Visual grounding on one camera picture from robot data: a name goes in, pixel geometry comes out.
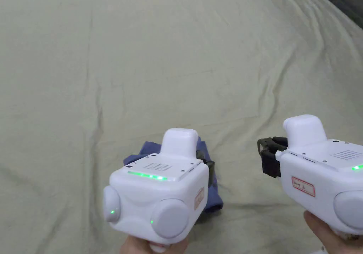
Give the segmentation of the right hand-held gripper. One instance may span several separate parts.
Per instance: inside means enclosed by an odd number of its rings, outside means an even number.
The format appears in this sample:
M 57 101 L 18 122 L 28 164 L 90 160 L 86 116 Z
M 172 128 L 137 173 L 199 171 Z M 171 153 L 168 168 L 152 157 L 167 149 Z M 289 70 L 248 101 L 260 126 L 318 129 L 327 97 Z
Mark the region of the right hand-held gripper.
M 321 120 L 304 114 L 283 123 L 286 137 L 257 140 L 262 171 L 338 233 L 363 234 L 363 147 L 329 139 Z

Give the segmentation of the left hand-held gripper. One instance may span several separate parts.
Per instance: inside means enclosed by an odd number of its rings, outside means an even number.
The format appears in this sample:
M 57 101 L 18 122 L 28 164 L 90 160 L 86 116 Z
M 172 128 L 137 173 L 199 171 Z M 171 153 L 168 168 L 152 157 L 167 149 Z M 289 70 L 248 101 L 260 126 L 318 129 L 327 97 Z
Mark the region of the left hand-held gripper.
M 184 240 L 207 204 L 215 162 L 196 150 L 198 133 L 171 128 L 159 153 L 133 161 L 110 175 L 103 213 L 110 226 L 149 241 L 156 253 Z

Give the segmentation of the person's left hand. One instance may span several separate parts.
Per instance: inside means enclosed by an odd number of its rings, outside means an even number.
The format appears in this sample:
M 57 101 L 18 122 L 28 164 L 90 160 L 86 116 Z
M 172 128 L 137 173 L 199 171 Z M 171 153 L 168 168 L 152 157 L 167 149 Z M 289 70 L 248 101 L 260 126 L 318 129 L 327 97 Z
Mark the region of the person's left hand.
M 171 245 L 163 254 L 184 254 L 188 247 L 188 239 Z M 149 242 L 133 236 L 128 236 L 120 248 L 120 254 L 157 254 Z

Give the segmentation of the person's right hand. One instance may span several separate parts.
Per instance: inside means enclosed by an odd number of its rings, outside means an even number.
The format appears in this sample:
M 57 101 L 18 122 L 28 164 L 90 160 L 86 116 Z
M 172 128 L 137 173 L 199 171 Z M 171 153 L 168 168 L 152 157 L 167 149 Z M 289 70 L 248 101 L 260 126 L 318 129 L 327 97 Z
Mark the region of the person's right hand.
M 362 254 L 362 238 L 352 241 L 343 240 L 324 221 L 309 211 L 305 211 L 304 219 L 308 227 L 321 241 L 329 254 Z

